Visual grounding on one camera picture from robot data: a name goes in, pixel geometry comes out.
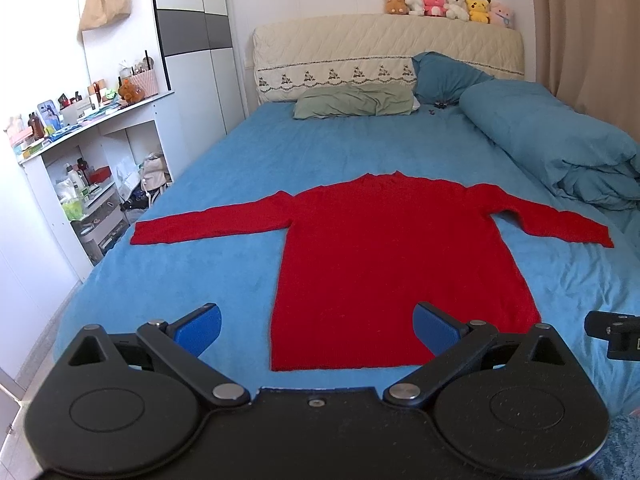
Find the pink container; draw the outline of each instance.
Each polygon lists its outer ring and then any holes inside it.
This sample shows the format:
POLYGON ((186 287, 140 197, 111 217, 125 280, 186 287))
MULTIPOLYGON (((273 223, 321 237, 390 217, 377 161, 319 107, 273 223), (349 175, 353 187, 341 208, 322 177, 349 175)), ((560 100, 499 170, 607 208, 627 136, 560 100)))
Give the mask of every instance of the pink container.
POLYGON ((131 75, 127 77, 127 79, 145 91, 145 98, 160 92, 158 80, 156 79, 156 69, 154 68, 146 72, 141 72, 140 74, 131 75))

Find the red sweater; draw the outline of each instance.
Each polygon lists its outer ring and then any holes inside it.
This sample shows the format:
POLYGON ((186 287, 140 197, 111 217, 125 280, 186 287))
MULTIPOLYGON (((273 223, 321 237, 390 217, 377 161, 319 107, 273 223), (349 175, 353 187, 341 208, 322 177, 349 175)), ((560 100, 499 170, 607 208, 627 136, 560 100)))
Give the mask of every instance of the red sweater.
POLYGON ((464 187, 398 172, 138 222, 131 243, 289 228, 271 319, 271 369, 421 365, 433 355, 414 335, 419 301, 503 332, 526 332, 540 321, 490 217, 505 210, 530 235, 613 247, 605 226, 576 213, 491 184, 464 187))

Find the blue duvet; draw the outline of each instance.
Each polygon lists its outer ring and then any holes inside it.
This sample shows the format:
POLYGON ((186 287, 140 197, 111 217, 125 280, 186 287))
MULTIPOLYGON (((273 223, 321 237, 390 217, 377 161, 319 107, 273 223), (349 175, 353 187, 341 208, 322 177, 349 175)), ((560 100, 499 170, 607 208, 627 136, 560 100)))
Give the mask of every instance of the blue duvet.
POLYGON ((607 210, 638 210, 640 147, 619 128, 574 112, 526 81, 474 85, 460 107, 553 194, 607 210))
MULTIPOLYGON (((278 190, 353 180, 364 173, 489 182, 508 193, 569 209, 611 227, 616 244, 531 237, 507 216, 495 221, 529 284, 542 319, 578 356, 615 413, 640 406, 640 367, 606 359, 584 335, 590 310, 639 313, 640 260, 625 235, 594 206, 555 196, 521 170, 459 107, 410 116, 295 121, 292 104, 266 104, 194 163, 144 219, 258 200, 278 190)), ((201 356, 255 392, 260 386, 382 390, 413 368, 269 370, 268 327, 285 231, 130 246, 125 237, 92 272, 67 309, 56 353, 87 323, 132 332, 151 318, 175 320, 204 303, 222 311, 220 337, 201 356)), ((327 301, 332 290, 326 290, 327 301)))

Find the red box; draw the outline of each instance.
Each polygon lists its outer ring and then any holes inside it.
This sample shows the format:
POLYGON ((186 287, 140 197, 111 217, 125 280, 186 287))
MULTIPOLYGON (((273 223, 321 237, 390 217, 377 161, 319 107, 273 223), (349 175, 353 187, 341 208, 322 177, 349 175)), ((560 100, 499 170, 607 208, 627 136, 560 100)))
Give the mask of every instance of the red box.
POLYGON ((100 184, 111 176, 111 168, 105 166, 104 168, 98 168, 91 175, 89 175, 89 184, 100 184))

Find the bottle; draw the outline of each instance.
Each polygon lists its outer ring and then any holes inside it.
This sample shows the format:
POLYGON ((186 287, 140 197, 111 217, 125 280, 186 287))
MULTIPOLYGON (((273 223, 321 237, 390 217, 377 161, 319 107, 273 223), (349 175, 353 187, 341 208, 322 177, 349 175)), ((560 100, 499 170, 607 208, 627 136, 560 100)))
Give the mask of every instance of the bottle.
POLYGON ((80 197, 83 201, 86 201, 86 197, 89 196, 89 189, 84 185, 82 178, 78 171, 74 170, 71 164, 66 164, 66 176, 68 176, 71 181, 74 183, 74 187, 76 188, 76 193, 78 197, 80 197))
POLYGON ((81 172, 82 179, 84 180, 84 184, 86 186, 89 186, 88 168, 89 168, 89 165, 86 163, 86 160, 84 160, 84 158, 80 157, 78 159, 78 170, 81 172))
POLYGON ((100 98, 101 103, 105 103, 108 101, 108 91, 109 89, 107 88, 107 82, 104 79, 100 79, 100 81, 98 81, 98 97, 100 98))
POLYGON ((29 122, 27 124, 33 130, 33 135, 36 140, 44 138, 44 128, 42 127, 42 122, 40 122, 40 118, 36 115, 35 112, 31 112, 29 114, 29 122))
POLYGON ((87 87, 87 90, 89 92, 89 101, 91 101, 92 108, 97 110, 100 107, 100 86, 97 82, 92 83, 91 86, 87 87))

